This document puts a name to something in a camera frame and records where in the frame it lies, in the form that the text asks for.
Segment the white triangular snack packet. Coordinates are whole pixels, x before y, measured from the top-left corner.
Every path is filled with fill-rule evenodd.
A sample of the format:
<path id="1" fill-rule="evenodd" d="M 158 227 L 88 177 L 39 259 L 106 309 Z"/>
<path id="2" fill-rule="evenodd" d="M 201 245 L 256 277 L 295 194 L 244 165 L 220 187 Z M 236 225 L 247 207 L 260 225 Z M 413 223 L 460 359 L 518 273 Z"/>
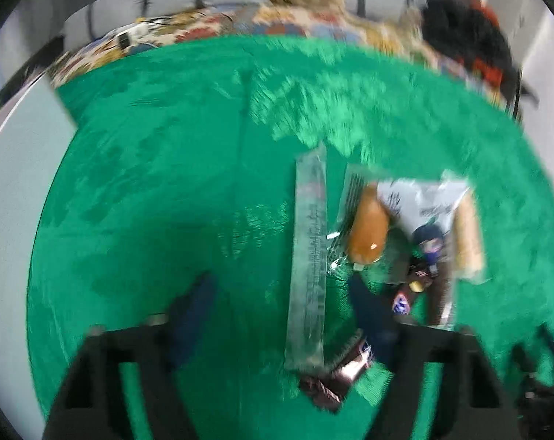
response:
<path id="1" fill-rule="evenodd" d="M 379 201 L 414 244 L 444 238 L 469 189 L 469 184 L 460 179 L 401 178 L 377 182 Z"/>

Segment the clear long stick packet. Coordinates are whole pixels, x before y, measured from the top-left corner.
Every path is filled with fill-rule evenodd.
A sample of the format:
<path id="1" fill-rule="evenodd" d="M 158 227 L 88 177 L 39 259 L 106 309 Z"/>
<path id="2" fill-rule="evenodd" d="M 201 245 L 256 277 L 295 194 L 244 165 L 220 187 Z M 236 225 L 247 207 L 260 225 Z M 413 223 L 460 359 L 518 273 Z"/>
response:
<path id="1" fill-rule="evenodd" d="M 327 288 L 327 149 L 319 145 L 296 160 L 292 271 L 285 367 L 323 369 Z"/>

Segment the white cardboard box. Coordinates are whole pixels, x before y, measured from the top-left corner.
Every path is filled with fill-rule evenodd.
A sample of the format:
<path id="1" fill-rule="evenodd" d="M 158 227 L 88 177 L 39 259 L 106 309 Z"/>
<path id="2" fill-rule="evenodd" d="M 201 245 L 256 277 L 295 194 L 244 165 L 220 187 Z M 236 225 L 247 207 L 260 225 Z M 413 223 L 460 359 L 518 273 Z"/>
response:
<path id="1" fill-rule="evenodd" d="M 0 111 L 0 409 L 24 439 L 44 429 L 27 348 L 28 270 L 48 191 L 75 132 L 45 76 Z"/>

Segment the small orange bun packet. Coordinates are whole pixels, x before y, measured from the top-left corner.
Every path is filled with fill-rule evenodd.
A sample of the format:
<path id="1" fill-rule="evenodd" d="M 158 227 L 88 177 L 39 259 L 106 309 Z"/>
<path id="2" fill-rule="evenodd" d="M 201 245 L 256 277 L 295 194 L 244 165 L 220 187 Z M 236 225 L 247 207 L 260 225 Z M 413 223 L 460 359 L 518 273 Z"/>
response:
<path id="1" fill-rule="evenodd" d="M 341 245 L 354 270 L 362 271 L 382 257 L 389 214 L 378 196 L 378 183 L 363 167 L 349 165 L 342 199 Z"/>

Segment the beige wafer packet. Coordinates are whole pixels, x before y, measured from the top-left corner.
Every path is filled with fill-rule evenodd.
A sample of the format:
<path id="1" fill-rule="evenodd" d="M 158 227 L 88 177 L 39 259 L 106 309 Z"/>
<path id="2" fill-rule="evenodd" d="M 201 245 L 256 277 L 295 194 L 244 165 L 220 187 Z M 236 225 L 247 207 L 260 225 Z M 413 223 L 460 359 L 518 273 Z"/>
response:
<path id="1" fill-rule="evenodd" d="M 456 209 L 453 238 L 456 276 L 474 285 L 484 284 L 487 281 L 485 244 L 472 189 L 468 189 Z"/>

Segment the snickers chocolate bar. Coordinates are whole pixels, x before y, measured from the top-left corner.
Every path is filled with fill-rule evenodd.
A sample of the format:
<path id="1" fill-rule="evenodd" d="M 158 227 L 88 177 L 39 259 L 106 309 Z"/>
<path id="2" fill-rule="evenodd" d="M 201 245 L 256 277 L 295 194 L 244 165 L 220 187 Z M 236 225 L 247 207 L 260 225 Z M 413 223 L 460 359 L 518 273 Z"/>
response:
<path id="1" fill-rule="evenodd" d="M 408 320 L 413 302 L 432 283 L 432 277 L 417 271 L 387 298 L 371 292 L 359 273 L 351 275 L 348 298 L 358 332 L 332 367 L 300 379 L 299 388 L 313 405 L 336 413 L 351 387 L 374 363 L 393 365 L 400 346 L 399 324 Z"/>

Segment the green patterned cloth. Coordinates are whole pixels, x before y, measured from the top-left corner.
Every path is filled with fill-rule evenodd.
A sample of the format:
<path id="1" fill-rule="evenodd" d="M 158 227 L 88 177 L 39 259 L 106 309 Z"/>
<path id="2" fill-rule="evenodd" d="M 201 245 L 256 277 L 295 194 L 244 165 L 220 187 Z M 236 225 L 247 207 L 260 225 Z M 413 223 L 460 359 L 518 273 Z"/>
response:
<path id="1" fill-rule="evenodd" d="M 161 312 L 204 270 L 219 290 L 177 376 L 203 439 L 360 439 L 389 374 L 369 370 L 339 414 L 283 367 L 295 162 L 327 147 L 327 201 L 344 172 L 445 173 L 476 189 L 487 281 L 458 286 L 456 317 L 496 371 L 529 346 L 544 380 L 554 335 L 554 190 L 520 128 L 458 81 L 332 41 L 231 36 L 126 57 L 58 94 L 78 130 L 52 183 L 31 257 L 27 338 L 48 411 L 94 325 Z"/>

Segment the black and orange clothes pile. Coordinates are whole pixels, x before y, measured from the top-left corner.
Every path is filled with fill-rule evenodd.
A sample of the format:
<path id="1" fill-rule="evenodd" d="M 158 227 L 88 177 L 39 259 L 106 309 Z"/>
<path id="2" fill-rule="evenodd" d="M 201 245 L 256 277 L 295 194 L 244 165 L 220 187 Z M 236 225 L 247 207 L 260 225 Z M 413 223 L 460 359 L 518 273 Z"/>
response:
<path id="1" fill-rule="evenodd" d="M 463 67 L 516 109 L 522 98 L 539 105 L 538 96 L 522 81 L 510 44 L 492 10 L 475 2 L 429 0 L 422 10 L 424 41 L 442 56 Z"/>

